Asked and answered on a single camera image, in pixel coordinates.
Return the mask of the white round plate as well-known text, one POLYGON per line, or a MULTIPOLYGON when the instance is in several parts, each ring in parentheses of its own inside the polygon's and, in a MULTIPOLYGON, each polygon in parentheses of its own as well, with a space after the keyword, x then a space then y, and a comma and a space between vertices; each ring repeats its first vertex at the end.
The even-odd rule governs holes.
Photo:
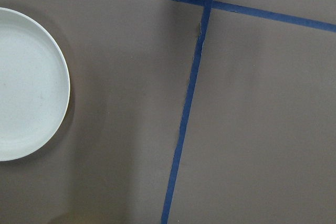
POLYGON ((70 76, 51 34, 1 8, 1 161, 23 158, 57 132, 70 100, 70 76))

